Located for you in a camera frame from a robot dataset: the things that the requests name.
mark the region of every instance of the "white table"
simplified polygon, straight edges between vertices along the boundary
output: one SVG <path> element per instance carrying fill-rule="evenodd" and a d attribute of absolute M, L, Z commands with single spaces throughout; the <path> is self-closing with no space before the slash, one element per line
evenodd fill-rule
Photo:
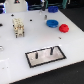
<path fill-rule="evenodd" d="M 45 15 L 48 19 L 57 20 L 59 26 L 67 24 L 69 32 L 61 33 L 59 27 L 47 27 Z M 13 18 L 23 19 L 25 37 L 15 37 Z M 46 10 L 41 15 L 39 11 L 28 11 L 14 13 L 14 17 L 11 17 L 11 13 L 2 14 L 0 23 L 3 23 L 0 27 L 0 46 L 4 48 L 0 51 L 0 84 L 12 83 L 84 60 L 84 32 L 60 11 L 48 13 Z M 25 53 L 52 46 L 59 46 L 67 59 L 29 67 Z"/>

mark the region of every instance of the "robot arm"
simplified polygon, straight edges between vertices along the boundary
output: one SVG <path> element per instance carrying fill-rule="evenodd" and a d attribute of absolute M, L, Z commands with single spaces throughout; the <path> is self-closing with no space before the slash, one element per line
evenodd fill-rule
<path fill-rule="evenodd" d="M 12 12 L 25 12 L 27 11 L 27 2 L 25 0 L 6 0 L 5 9 L 6 13 Z"/>

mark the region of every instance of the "blue object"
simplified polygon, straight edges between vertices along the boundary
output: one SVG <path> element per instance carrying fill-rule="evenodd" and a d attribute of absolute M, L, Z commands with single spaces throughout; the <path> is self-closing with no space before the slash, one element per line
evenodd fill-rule
<path fill-rule="evenodd" d="M 56 20 L 47 20 L 46 24 L 48 27 L 55 28 L 59 23 Z"/>
<path fill-rule="evenodd" d="M 57 6 L 50 6 L 48 8 L 48 12 L 50 12 L 50 13 L 58 12 L 58 7 Z"/>

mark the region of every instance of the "black object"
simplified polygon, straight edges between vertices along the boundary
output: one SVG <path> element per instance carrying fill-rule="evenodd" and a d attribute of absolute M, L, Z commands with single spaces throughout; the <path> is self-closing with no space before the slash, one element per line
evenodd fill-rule
<path fill-rule="evenodd" d="M 30 21 L 32 21 L 32 19 L 30 19 Z"/>
<path fill-rule="evenodd" d="M 53 55 L 53 49 L 54 49 L 54 47 L 53 47 L 53 48 L 51 48 L 50 55 Z"/>
<path fill-rule="evenodd" d="M 38 59 L 38 53 L 36 52 L 36 56 L 35 56 L 36 59 Z"/>
<path fill-rule="evenodd" d="M 14 15 L 12 14 L 11 16 L 13 17 Z"/>
<path fill-rule="evenodd" d="M 3 24 L 0 23 L 0 27 L 3 26 Z"/>

